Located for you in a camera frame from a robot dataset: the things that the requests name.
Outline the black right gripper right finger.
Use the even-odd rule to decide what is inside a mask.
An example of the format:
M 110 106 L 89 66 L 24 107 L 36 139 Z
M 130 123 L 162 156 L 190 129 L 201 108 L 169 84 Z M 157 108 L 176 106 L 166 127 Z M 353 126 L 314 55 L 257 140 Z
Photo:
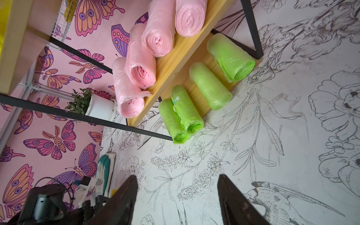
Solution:
M 269 225 L 236 185 L 220 174 L 217 190 L 224 225 Z

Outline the pink roll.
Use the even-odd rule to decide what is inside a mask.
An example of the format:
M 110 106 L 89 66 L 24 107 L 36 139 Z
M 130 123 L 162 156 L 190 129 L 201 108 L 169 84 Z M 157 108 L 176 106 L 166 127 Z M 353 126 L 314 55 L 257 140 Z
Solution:
M 149 97 L 149 91 L 143 91 L 131 82 L 125 71 L 126 58 L 120 57 L 112 64 L 114 92 L 117 111 L 124 118 L 137 117 L 144 109 L 144 98 Z
M 148 21 L 142 33 L 142 44 L 154 57 L 163 57 L 174 47 L 175 5 L 173 0 L 152 0 L 148 5 Z
M 192 37 L 203 28 L 207 0 L 177 0 L 175 28 L 179 35 Z
M 142 90 L 152 87 L 156 82 L 156 59 L 142 44 L 145 27 L 144 23 L 138 23 L 131 29 L 125 65 L 131 82 Z

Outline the yellow roll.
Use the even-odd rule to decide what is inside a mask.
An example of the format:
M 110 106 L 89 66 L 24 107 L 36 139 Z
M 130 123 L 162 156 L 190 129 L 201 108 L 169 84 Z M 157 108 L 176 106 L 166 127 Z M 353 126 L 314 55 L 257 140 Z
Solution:
M 112 189 L 110 197 L 113 197 L 117 191 L 118 191 L 117 188 L 116 188 L 116 189 Z

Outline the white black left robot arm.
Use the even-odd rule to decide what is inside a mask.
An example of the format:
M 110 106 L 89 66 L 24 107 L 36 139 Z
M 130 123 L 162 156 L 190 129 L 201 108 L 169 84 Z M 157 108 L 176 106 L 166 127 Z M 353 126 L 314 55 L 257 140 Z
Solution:
M 8 222 L 2 225 L 86 225 L 95 214 L 110 200 L 105 196 L 97 196 L 95 205 L 85 201 L 78 209 L 72 209 L 64 202 L 67 193 L 70 200 L 75 199 L 73 184 L 62 183 L 56 179 L 54 184 L 34 187 L 30 190 L 23 209 Z

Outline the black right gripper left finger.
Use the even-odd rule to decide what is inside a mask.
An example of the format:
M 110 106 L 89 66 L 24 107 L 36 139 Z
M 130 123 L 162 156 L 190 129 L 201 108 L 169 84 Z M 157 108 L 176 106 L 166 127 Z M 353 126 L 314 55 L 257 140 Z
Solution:
M 130 225 L 137 199 L 138 182 L 129 176 L 87 225 Z

